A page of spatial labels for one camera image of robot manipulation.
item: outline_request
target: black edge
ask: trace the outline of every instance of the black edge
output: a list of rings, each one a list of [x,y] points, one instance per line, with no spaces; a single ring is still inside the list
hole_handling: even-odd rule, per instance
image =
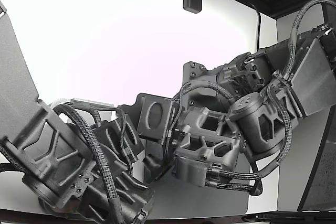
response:
[[[313,168],[312,168],[312,170],[310,172],[310,176],[309,176],[308,182],[306,184],[306,187],[304,189],[304,192],[302,194],[302,198],[301,198],[301,201],[299,203],[297,211],[301,211],[303,209],[304,203],[306,202],[306,199],[308,197],[308,193],[309,193],[310,187],[311,187],[311,185],[312,185],[312,183],[314,181],[315,174],[316,174],[316,171],[317,171],[317,169],[319,167],[321,156],[323,154],[325,143],[326,143],[327,138],[328,138],[328,134],[329,134],[329,131],[330,131],[330,126],[331,126],[331,123],[332,123],[332,121],[334,119],[335,109],[336,109],[336,106],[333,106],[333,107],[330,108],[330,112],[329,112],[329,115],[328,115],[327,123],[325,125],[326,127],[324,128],[321,144],[320,144],[319,150],[317,152]]]
[[[147,220],[146,223],[151,224],[195,224],[202,222],[212,222],[214,224],[229,224],[241,222],[243,216],[227,216],[227,217],[215,217],[215,218],[199,218],[195,219],[183,219],[183,220]],[[93,221],[88,220],[67,220],[64,218],[59,218],[51,215],[39,215],[30,214],[26,212],[18,212],[11,210],[0,209],[0,221],[10,222],[10,223],[25,223],[25,224],[96,224]]]

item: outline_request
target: white wall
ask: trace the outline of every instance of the white wall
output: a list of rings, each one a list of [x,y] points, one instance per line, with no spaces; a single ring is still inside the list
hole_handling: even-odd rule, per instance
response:
[[[183,0],[1,1],[47,103],[78,97],[133,104],[140,92],[171,97],[181,86],[185,62],[211,69],[256,48],[257,15],[233,0],[203,0],[197,15],[182,8]],[[260,42],[277,42],[276,21],[264,15]],[[11,178],[0,187],[6,190],[0,191],[6,198],[0,208],[40,212],[27,205],[35,199],[19,175],[9,176],[0,177]],[[24,200],[11,197],[11,185]],[[273,191],[265,185],[264,194]]]
[[[284,41],[289,38],[293,22],[299,12],[295,12],[277,20],[278,41]],[[313,28],[324,23],[322,5],[314,5],[304,15],[298,34],[310,31]]]

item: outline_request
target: braided cable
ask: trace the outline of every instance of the braided cable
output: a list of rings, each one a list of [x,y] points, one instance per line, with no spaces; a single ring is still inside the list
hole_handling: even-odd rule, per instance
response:
[[[82,116],[73,107],[67,104],[57,105],[54,108],[54,111],[57,114],[64,113],[79,128],[80,133],[83,135],[84,139],[88,142],[89,147],[93,153],[94,159],[97,162],[108,198],[117,198],[118,197],[117,189],[112,179],[109,164],[92,129],[88,126],[88,124],[85,122]]]
[[[125,131],[126,131],[126,126],[127,126],[127,120],[126,120],[126,114],[125,112],[122,110],[122,109],[119,109],[119,108],[106,108],[106,107],[98,107],[96,106],[95,109],[97,109],[98,111],[114,111],[116,113],[119,113],[120,116],[122,117],[122,126],[121,126],[121,131],[120,131],[120,147],[121,147],[121,151],[123,153],[123,156],[125,157],[126,161],[127,161],[127,164],[128,164],[128,168],[129,168],[129,172],[130,172],[130,175],[133,176],[133,173],[134,173],[134,169],[133,169],[133,165],[132,165],[132,162],[130,160],[130,158],[128,157],[128,154],[132,154],[133,151],[132,149],[127,148],[127,153],[126,152],[126,148],[125,148],[125,143],[128,145],[126,139],[125,139]]]
[[[23,165],[15,158],[12,157],[9,152],[4,149],[4,147],[0,144],[0,153],[4,155],[4,157],[14,166],[14,168],[20,172],[27,173],[27,169],[23,167]]]
[[[317,4],[328,4],[331,5],[332,7],[336,8],[336,2],[332,0],[312,0],[305,4],[305,6],[301,9],[301,11],[298,13],[298,15],[295,18],[295,21],[292,26],[290,38],[289,38],[289,61],[287,62],[287,65],[285,69],[283,70],[282,75],[284,76],[285,79],[288,79],[289,75],[291,74],[291,71],[294,66],[294,61],[295,61],[295,54],[296,54],[296,44],[297,44],[297,36],[298,36],[298,30],[300,23],[303,19],[303,16],[307,13],[307,11],[314,5]]]

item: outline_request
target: gray panel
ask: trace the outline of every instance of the gray panel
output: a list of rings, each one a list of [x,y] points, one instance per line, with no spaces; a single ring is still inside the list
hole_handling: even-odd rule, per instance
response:
[[[238,158],[238,172],[249,173],[243,155]],[[208,218],[243,215],[247,211],[248,193],[196,187],[174,178],[169,171],[154,182],[154,207],[149,219]]]
[[[293,22],[298,12],[289,14],[285,17],[277,19],[278,42],[284,41],[289,38]],[[302,19],[299,27],[298,34],[311,29],[324,23],[323,11],[321,5],[316,5],[310,8]]]
[[[279,211],[297,211],[320,147],[330,109],[304,119],[293,131],[291,149],[280,165]]]
[[[336,114],[331,109],[325,146],[302,210],[336,210]]]

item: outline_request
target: black cable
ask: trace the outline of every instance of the black cable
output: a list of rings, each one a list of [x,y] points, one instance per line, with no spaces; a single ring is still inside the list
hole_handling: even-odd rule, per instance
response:
[[[299,26],[301,24],[301,21],[304,17],[304,15],[307,13],[307,11],[314,5],[316,4],[328,4],[331,5],[332,7],[336,8],[336,2],[332,0],[312,0],[305,4],[305,6],[299,11],[298,15],[295,18],[295,21],[292,26],[292,30],[290,33],[290,38],[289,38],[289,51],[290,51],[290,56],[289,60],[287,62],[286,67],[284,68],[282,75],[283,77],[287,80],[291,74],[291,71],[294,66],[294,61],[295,61],[295,54],[296,54],[296,44],[297,44],[297,36],[298,36],[298,30]]]
[[[257,15],[258,15],[258,26],[257,26],[257,51],[260,49],[260,30],[261,30],[261,14],[258,8],[252,4],[249,3],[251,7],[253,7],[254,10],[256,10]]]
[[[67,104],[60,104],[54,108],[54,111],[60,115],[65,114],[72,120],[72,122],[78,127],[80,133],[84,139],[88,142],[89,147],[93,153],[93,157],[98,165],[98,169],[101,173],[103,185],[107,193],[107,198],[111,212],[112,223],[124,223],[124,218],[121,211],[120,198],[115,187],[109,164],[106,160],[104,152],[102,151],[100,144],[93,133],[90,126],[82,118],[82,116],[71,106]]]
[[[120,146],[121,146],[121,151],[127,161],[128,164],[128,168],[129,168],[129,172],[130,175],[133,176],[134,170],[133,170],[133,165],[132,162],[129,158],[130,154],[133,154],[132,149],[129,147],[128,142],[125,140],[125,131],[126,131],[126,126],[127,126],[127,120],[126,120],[126,114],[122,109],[119,108],[108,108],[108,107],[98,107],[95,106],[95,109],[100,110],[100,111],[114,111],[117,112],[121,115],[122,117],[122,128],[121,128],[121,132],[120,132]]]
[[[96,127],[101,126],[101,117],[97,109],[93,108],[92,106],[90,106],[89,108],[77,106],[74,102],[66,102],[65,104],[73,107],[75,110],[82,110],[88,112],[93,117]]]
[[[21,171],[15,168],[11,163],[1,163],[0,173],[3,172],[21,172]]]

